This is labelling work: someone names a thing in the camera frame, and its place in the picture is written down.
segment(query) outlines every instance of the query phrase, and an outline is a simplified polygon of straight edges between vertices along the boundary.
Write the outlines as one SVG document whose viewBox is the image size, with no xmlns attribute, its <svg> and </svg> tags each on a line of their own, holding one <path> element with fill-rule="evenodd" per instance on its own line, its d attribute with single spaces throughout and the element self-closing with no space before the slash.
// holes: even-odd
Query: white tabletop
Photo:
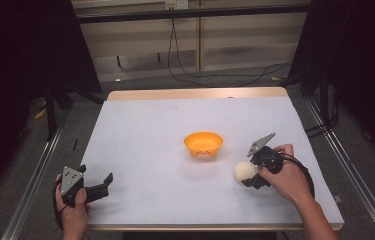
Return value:
<svg viewBox="0 0 375 240">
<path fill-rule="evenodd" d="M 184 138 L 197 131 L 221 135 L 211 161 L 189 155 Z M 309 168 L 316 200 L 334 229 L 344 221 L 325 183 L 300 119 L 287 95 L 106 101 L 82 160 L 85 185 L 113 172 L 109 197 L 92 203 L 96 230 L 301 229 L 294 206 L 272 187 L 237 183 L 233 170 L 249 161 L 251 143 L 292 143 Z"/>
</svg>

